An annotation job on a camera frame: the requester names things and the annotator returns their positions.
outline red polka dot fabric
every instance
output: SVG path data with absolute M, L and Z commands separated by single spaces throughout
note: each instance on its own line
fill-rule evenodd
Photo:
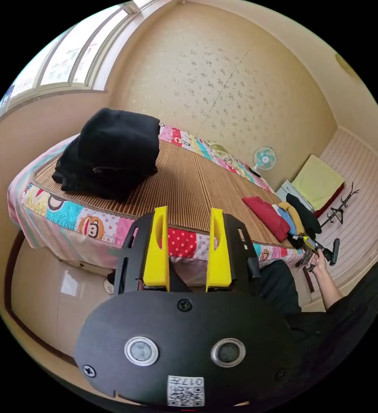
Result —
M 196 233 L 169 228 L 169 255 L 180 258 L 193 258 L 196 252 Z
M 181 135 L 180 135 L 180 130 L 176 128 L 172 128 L 173 131 L 173 137 L 172 137 L 172 143 L 174 143 L 177 146 L 181 147 Z

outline bed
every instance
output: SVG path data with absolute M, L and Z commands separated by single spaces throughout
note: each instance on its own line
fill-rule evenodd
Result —
M 76 136 L 41 154 L 9 186 L 10 218 L 32 248 L 46 247 L 67 262 L 116 268 L 117 251 L 132 222 L 154 207 L 168 205 L 170 259 L 190 285 L 204 284 L 206 279 L 210 207 L 245 223 L 261 267 L 282 259 L 292 268 L 304 256 L 288 241 L 279 243 L 248 211 L 242 196 L 258 195 L 272 203 L 279 199 L 263 178 L 248 172 L 246 164 L 221 146 L 160 124 L 159 172 L 127 202 L 118 204 L 64 193 L 51 179 L 58 157 Z

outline electric fan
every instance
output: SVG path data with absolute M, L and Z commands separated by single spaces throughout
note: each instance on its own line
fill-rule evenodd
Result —
M 253 162 L 255 166 L 249 167 L 249 170 L 260 178 L 258 170 L 267 171 L 275 166 L 276 153 L 272 148 L 262 146 L 253 154 Z

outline black folded clothes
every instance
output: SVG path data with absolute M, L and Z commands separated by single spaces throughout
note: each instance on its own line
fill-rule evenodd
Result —
M 126 201 L 157 173 L 159 133 L 154 117 L 100 109 L 64 150 L 52 178 L 66 192 Z
M 307 209 L 296 196 L 287 194 L 286 201 L 298 212 L 299 218 L 302 221 L 302 225 L 304 226 L 307 235 L 309 235 L 312 239 L 315 239 L 316 234 L 320 234 L 322 232 L 318 218 L 309 209 Z

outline coat rack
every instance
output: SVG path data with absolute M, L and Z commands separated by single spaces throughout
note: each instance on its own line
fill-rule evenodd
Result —
M 321 227 L 323 227 L 329 221 L 331 221 L 331 223 L 333 224 L 334 221 L 332 221 L 332 218 L 335 216 L 338 218 L 338 221 L 342 225 L 344 223 L 344 208 L 348 208 L 347 202 L 352 197 L 352 195 L 357 194 L 359 191 L 360 191 L 359 189 L 357 189 L 356 191 L 353 190 L 353 182 L 352 182 L 351 192 L 349 193 L 349 195 L 344 200 L 342 200 L 342 197 L 341 197 L 342 203 L 338 208 L 331 207 L 331 211 L 333 212 L 333 214 L 331 216 L 329 216 L 329 213 L 327 214 L 328 219 L 321 225 Z

